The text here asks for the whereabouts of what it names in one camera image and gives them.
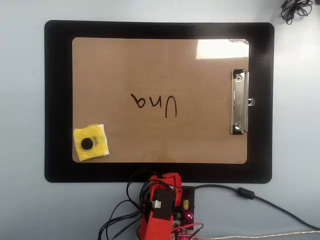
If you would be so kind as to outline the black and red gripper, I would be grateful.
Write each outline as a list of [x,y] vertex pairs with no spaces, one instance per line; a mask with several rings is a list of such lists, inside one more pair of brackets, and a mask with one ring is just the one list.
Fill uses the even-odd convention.
[[183,193],[181,176],[173,172],[163,174],[162,178],[154,175],[148,180],[148,191],[155,191],[153,217],[169,221],[173,206],[178,207],[181,203]]

